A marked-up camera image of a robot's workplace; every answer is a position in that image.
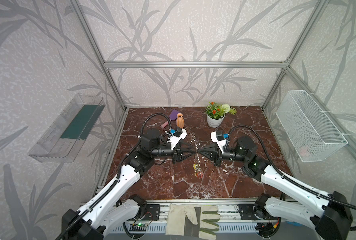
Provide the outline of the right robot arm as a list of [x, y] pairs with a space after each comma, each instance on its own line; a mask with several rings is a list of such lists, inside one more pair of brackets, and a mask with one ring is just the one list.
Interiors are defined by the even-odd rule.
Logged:
[[268, 194], [261, 195], [255, 203], [255, 214], [259, 218], [267, 215], [284, 218], [291, 222], [314, 229], [324, 240], [345, 240], [352, 225], [352, 211], [356, 206], [349, 204], [338, 192], [329, 194], [279, 170], [271, 158], [261, 158], [258, 146], [249, 136], [238, 138], [234, 148], [229, 147], [231, 133], [211, 133], [212, 144], [200, 149], [199, 154], [221, 166], [223, 161], [243, 162], [243, 172], [250, 178], [280, 190], [297, 203], [289, 203]]

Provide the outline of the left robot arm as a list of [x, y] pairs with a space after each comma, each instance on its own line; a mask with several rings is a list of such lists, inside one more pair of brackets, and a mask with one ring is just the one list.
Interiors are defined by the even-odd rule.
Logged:
[[103, 240], [127, 220], [145, 215], [146, 201], [136, 195], [118, 207], [115, 204], [154, 166], [155, 158], [169, 157], [176, 163], [195, 153], [193, 146], [184, 141], [187, 131], [172, 128], [170, 118], [165, 114], [162, 117], [167, 120], [168, 130], [145, 131], [146, 124], [142, 124], [138, 142], [121, 160], [113, 179], [77, 211], [70, 209], [62, 216], [58, 240]]

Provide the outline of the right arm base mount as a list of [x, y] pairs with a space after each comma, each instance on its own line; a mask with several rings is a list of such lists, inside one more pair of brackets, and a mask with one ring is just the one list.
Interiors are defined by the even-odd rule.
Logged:
[[238, 204], [236, 208], [238, 213], [240, 214], [241, 220], [255, 221], [258, 219], [255, 216], [254, 204]]

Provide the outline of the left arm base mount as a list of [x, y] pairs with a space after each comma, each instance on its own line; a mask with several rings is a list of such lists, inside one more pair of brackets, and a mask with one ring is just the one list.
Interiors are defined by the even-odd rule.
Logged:
[[140, 221], [158, 221], [160, 215], [160, 207], [161, 205], [159, 204], [147, 204], [141, 206], [135, 219]]

